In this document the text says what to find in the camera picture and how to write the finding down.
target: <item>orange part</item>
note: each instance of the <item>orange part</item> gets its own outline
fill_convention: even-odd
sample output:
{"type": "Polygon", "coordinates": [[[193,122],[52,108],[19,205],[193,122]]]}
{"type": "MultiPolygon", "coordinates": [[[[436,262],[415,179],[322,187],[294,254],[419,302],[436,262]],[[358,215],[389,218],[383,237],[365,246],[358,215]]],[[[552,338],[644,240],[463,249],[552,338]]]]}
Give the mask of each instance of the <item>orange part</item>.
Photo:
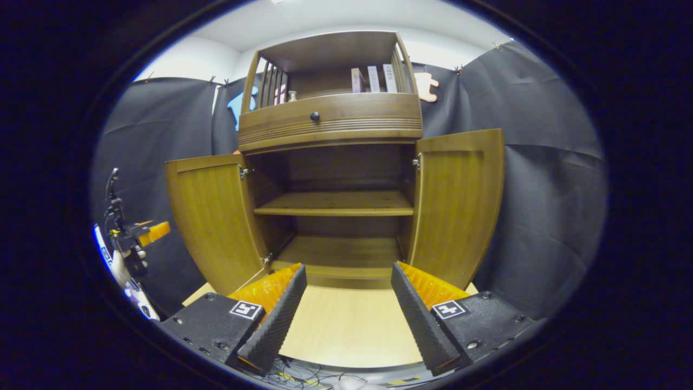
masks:
{"type": "Polygon", "coordinates": [[[409,264],[402,262],[397,263],[402,267],[402,271],[404,271],[404,274],[412,283],[416,292],[419,293],[419,297],[421,297],[423,304],[426,305],[426,308],[429,310],[431,310],[433,305],[469,296],[463,289],[455,287],[445,280],[438,279],[409,264]]]}
{"type": "Polygon", "coordinates": [[[229,298],[255,303],[265,308],[266,315],[260,324],[265,321],[284,294],[289,282],[298,271],[301,263],[296,263],[288,268],[267,275],[257,282],[251,283],[242,289],[229,295],[229,298]]]}
{"type": "Polygon", "coordinates": [[[147,245],[153,243],[154,241],[157,241],[158,239],[162,238],[163,236],[167,235],[168,232],[170,232],[170,231],[171,231],[171,226],[168,224],[168,221],[161,222],[161,223],[158,223],[154,226],[150,226],[149,232],[137,237],[137,239],[139,240],[139,243],[142,246],[147,246],[147,245]]]}

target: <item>black curtain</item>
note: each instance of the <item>black curtain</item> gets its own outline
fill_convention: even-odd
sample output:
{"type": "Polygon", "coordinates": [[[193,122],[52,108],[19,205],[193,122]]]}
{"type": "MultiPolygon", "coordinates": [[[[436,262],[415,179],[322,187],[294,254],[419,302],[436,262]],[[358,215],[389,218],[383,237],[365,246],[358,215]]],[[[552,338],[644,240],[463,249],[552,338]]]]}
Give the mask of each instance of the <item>black curtain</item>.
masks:
{"type": "MultiPolygon", "coordinates": [[[[606,165],[587,112],[563,79],[517,42],[490,50],[459,75],[424,64],[414,64],[414,71],[430,73],[439,84],[430,87],[437,101],[421,102],[425,138],[485,128],[504,132],[503,202],[475,285],[535,318],[551,314],[590,266],[606,215],[606,165]]],[[[238,133],[228,105],[244,84],[140,81],[106,123],[91,182],[94,221],[103,223],[105,181],[118,167],[128,221],[171,223],[172,232],[150,247],[143,278],[165,315],[204,278],[175,229],[164,162],[233,153],[238,133]]]]}
{"type": "Polygon", "coordinates": [[[164,163],[210,155],[211,108],[216,85],[187,78],[133,83],[109,116],[91,173],[91,215],[103,230],[106,180],[120,170],[116,193],[127,223],[168,221],[171,233],[146,247],[148,275],[141,281],[164,316],[205,283],[178,234],[170,209],[164,163]]]}

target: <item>wooden cabinet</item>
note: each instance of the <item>wooden cabinet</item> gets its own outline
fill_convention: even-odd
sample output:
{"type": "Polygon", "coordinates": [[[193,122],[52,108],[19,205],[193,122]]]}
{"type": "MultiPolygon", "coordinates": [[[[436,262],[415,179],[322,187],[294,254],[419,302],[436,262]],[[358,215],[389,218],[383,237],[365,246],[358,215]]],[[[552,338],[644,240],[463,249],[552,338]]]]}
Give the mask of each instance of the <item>wooden cabinet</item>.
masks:
{"type": "Polygon", "coordinates": [[[302,144],[421,138],[421,106],[412,64],[399,34],[349,31],[314,35],[255,53],[239,118],[242,152],[302,144]],[[384,92],[383,65],[394,71],[397,92],[384,92]],[[377,66],[381,93],[352,93],[351,70],[369,86],[368,66],[377,66]],[[256,72],[262,72],[256,84],[256,72]],[[250,111],[253,87],[255,111],[250,111]],[[288,102],[288,91],[298,101],[288,102]]]}
{"type": "Polygon", "coordinates": [[[420,103],[396,33],[259,51],[245,98],[260,58],[258,109],[245,99],[240,116],[243,154],[166,163],[178,229],[210,285],[229,294],[301,262],[312,285],[389,288],[402,260],[467,288],[500,209],[501,130],[419,139],[420,103]],[[351,93],[351,67],[384,62],[398,66],[404,92],[351,93]],[[283,83],[298,101],[273,104],[283,83]]]}

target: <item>open cabinet door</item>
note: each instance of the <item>open cabinet door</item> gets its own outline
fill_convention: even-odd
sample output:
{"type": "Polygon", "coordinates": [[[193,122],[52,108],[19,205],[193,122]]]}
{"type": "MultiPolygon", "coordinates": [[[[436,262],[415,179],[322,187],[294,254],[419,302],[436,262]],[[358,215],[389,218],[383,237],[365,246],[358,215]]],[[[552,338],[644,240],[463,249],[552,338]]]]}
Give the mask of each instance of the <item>open cabinet door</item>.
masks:
{"type": "Polygon", "coordinates": [[[188,252],[207,282],[228,295],[265,275],[242,155],[169,161],[171,208],[188,252]]]}
{"type": "Polygon", "coordinates": [[[407,262],[466,289],[498,218],[505,177],[502,131],[416,142],[416,191],[407,262]]]}

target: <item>top shelf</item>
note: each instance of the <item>top shelf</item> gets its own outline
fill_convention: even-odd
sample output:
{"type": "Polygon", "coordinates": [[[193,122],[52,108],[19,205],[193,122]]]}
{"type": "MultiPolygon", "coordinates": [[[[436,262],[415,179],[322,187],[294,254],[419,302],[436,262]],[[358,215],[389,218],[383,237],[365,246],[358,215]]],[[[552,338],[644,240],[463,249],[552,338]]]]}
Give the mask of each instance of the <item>top shelf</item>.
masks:
{"type": "Polygon", "coordinates": [[[312,217],[413,215],[399,191],[289,192],[255,209],[255,214],[312,217]]]}
{"type": "Polygon", "coordinates": [[[389,64],[396,43],[394,31],[348,31],[284,42],[258,53],[292,73],[389,64]]]}

